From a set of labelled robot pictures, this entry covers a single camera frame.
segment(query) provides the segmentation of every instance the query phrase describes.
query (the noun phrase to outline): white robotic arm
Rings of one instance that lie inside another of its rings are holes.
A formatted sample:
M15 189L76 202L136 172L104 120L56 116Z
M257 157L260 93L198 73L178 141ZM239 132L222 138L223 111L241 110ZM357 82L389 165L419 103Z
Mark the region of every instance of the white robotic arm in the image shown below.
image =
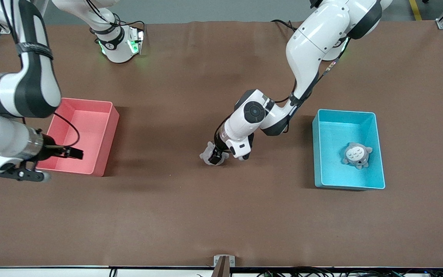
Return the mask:
M40 130L18 122L24 117L50 116L61 100L52 52L38 9L27 0L2 0L0 23L14 31L22 65L18 73L0 73L0 177L44 181L48 175L36 172L35 166L26 169L26 161L36 163L50 156L81 159L83 152L56 145Z
M119 0L52 0L62 11L85 21L97 38L102 53L114 63L129 61L141 53L144 30L120 21L106 9Z
M286 58L295 75L296 87L284 107L260 90L248 90L235 104L234 112L216 130L214 145L200 155L208 165L220 165L226 154L246 160L254 131L280 135L318 82L321 61L339 56L343 38L359 39L371 32L392 0L311 0L318 7L300 25L286 45Z

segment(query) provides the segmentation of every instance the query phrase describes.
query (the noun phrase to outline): pink plastic container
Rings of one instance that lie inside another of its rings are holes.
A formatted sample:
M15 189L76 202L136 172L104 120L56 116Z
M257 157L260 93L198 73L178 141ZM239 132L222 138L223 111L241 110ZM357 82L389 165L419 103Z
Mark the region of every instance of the pink plastic container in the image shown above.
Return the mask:
M102 177L119 120L112 102L63 98L56 112L80 132L80 141L73 147L83 150L83 160L51 157L39 162L37 168ZM72 144L77 137L74 129L57 116L52 117L47 135L59 145Z

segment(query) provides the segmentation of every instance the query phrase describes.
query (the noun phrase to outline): brown tabletop surface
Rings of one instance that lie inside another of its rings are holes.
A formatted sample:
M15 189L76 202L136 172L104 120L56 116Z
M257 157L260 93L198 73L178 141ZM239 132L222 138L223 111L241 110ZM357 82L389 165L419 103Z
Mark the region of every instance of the brown tabletop surface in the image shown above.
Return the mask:
M148 56L106 60L88 26L49 26L63 97L120 119L106 177L0 179L0 265L443 267L443 30L382 22L352 41L290 123L256 132L251 158L199 159L248 89L279 100L293 75L276 23L148 26ZM10 36L0 72L19 70ZM377 115L386 188L317 189L319 108ZM46 130L50 119L29 119Z

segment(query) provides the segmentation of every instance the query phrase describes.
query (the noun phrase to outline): plush toy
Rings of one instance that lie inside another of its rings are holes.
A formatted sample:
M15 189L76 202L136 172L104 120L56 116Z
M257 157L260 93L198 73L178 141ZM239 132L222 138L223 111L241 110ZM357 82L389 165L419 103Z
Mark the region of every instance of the plush toy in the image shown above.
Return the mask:
M345 158L343 159L343 162L345 164L354 165L358 169L362 169L362 167L367 168L369 167L370 153L372 153L371 147L350 142L345 149Z

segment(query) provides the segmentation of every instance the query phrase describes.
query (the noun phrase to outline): blue bin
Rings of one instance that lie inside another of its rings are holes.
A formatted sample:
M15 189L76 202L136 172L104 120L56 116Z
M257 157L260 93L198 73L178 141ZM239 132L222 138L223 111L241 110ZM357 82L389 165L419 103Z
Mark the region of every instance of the blue bin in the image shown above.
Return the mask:
M384 189L384 170L373 112L320 109L312 123L315 186L354 190ZM350 142L372 147L369 167L343 163Z

